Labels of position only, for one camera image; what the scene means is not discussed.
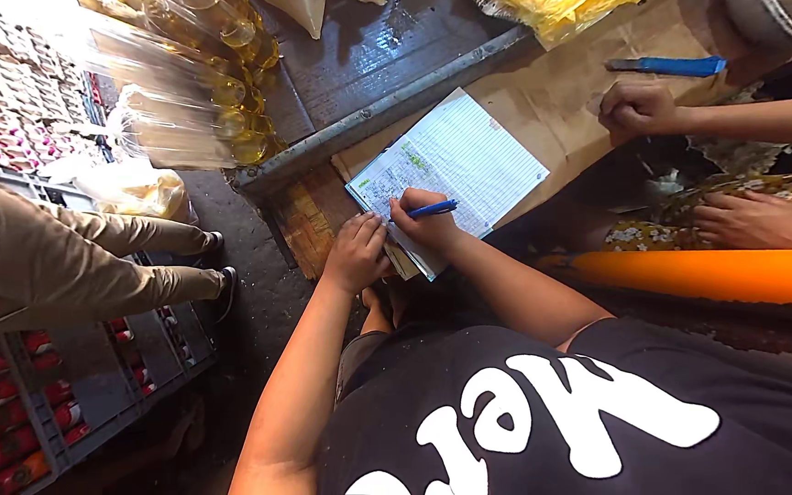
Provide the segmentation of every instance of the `shoe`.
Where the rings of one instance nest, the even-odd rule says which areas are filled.
[[[219,316],[219,319],[214,321],[214,323],[226,319],[228,313],[231,312],[231,306],[234,304],[234,294],[237,292],[237,270],[233,266],[226,266],[220,271],[222,275],[225,275],[225,287],[219,294],[218,300],[223,301],[223,304],[225,304],[225,311],[222,312],[222,316]]]
[[[207,251],[215,251],[225,245],[226,237],[222,235],[222,232],[214,230],[211,231],[210,233],[213,234],[213,238],[215,238],[215,241],[213,242],[212,247],[207,249]]]

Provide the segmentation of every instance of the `orange tube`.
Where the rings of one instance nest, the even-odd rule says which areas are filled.
[[[536,267],[592,284],[688,298],[792,303],[792,250],[552,255]]]

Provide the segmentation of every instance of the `hand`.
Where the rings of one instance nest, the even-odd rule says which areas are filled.
[[[601,100],[601,125],[615,143],[650,134],[686,134],[691,108],[678,107],[668,88],[653,82],[619,82]]]
[[[705,195],[695,207],[699,237],[734,249],[792,249],[792,202],[745,191]]]
[[[447,200],[448,197],[444,194],[409,187],[402,194],[402,198],[399,201],[396,201],[395,198],[390,198],[390,218],[412,241],[436,251],[444,252],[463,233],[454,223],[454,217],[450,213],[443,213],[412,220],[406,211]]]
[[[344,222],[325,260],[320,282],[351,295],[370,286],[390,267],[390,258],[381,256],[386,237],[381,216],[370,211]]]

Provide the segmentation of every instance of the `yellow floral fabric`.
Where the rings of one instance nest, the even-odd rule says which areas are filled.
[[[603,251],[671,251],[712,249],[710,242],[698,237],[692,227],[693,208],[704,204],[702,197],[720,192],[737,196],[750,190],[792,201],[792,174],[728,175],[716,174],[701,185],[674,195],[654,222],[620,221],[604,240]]]

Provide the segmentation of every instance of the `notebook page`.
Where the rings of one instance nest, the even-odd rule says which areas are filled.
[[[458,88],[346,188],[360,204],[385,218],[390,217],[389,199],[402,197],[406,187],[444,193],[460,201],[453,213],[457,226],[481,238],[548,174],[542,163]],[[393,238],[418,268],[428,278],[435,277],[445,265],[398,230],[390,225]]]

